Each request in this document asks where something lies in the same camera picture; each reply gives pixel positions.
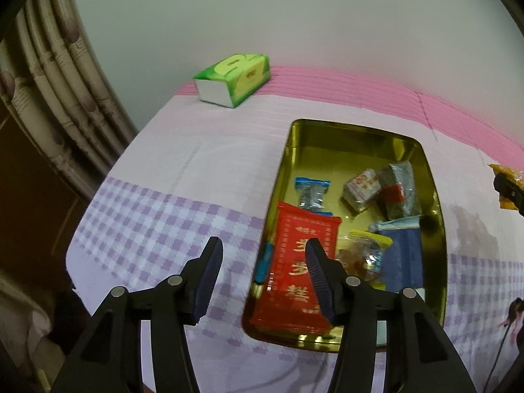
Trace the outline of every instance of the bamboo print curtain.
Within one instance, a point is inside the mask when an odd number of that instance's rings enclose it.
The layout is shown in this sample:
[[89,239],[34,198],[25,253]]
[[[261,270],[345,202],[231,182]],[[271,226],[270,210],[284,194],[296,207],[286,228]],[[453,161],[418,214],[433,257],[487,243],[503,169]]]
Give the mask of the bamboo print curtain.
[[135,136],[86,49],[71,0],[28,0],[0,43],[0,97],[82,195]]

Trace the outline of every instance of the green tissue package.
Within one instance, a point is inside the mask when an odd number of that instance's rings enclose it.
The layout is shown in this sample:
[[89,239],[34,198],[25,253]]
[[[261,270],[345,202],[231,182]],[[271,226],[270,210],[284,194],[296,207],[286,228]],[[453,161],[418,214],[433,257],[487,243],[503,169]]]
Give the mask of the green tissue package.
[[234,54],[193,77],[200,100],[236,108],[271,78],[265,54]]

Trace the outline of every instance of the tablecloth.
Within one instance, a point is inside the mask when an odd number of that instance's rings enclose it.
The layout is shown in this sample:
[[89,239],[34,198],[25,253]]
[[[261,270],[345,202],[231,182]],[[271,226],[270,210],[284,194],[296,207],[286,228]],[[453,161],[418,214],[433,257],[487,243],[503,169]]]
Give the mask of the tablecloth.
[[[67,252],[76,291],[93,313],[108,291],[150,288],[197,256],[211,235],[224,262],[208,314],[187,327],[202,392],[326,391],[336,355],[253,340],[240,317],[268,199],[291,122],[332,120],[394,131],[423,146],[446,230],[444,328],[478,390],[493,364],[509,303],[524,289],[522,217],[498,208],[498,162],[524,168],[524,150],[436,96],[362,75],[273,67],[236,109],[200,102],[193,85],[146,125],[111,170]],[[142,373],[154,389],[148,323]],[[491,385],[517,355],[502,350]],[[373,391],[382,391],[377,354]]]

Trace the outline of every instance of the orange package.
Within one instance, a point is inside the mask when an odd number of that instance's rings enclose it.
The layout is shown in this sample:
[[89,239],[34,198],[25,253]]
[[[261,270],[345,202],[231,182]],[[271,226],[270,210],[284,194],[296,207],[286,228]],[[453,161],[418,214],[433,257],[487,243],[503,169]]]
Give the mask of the orange package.
[[[524,181],[522,179],[522,172],[520,170],[507,167],[505,165],[498,165],[498,164],[490,164],[489,165],[493,169],[493,173],[495,175],[502,173],[505,174],[505,176],[515,183],[520,188],[524,188]],[[500,208],[503,208],[504,210],[517,210],[518,208],[515,206],[513,202],[511,202],[509,199],[499,195],[498,196],[498,202],[500,205]]]
[[323,216],[278,203],[277,238],[269,278],[251,318],[257,327],[322,334],[331,326],[320,314],[305,260],[306,242],[318,238],[335,256],[340,217]]

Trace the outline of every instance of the pink tablecloth border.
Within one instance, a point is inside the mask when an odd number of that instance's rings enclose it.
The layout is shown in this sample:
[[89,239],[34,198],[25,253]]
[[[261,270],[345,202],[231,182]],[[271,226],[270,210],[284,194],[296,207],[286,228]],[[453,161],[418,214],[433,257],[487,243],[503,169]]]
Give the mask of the pink tablecloth border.
[[[485,122],[437,96],[402,85],[327,69],[272,66],[272,78],[256,95],[346,104],[419,122],[483,151],[504,165],[524,170],[524,149]],[[197,95],[194,83],[177,95]]]

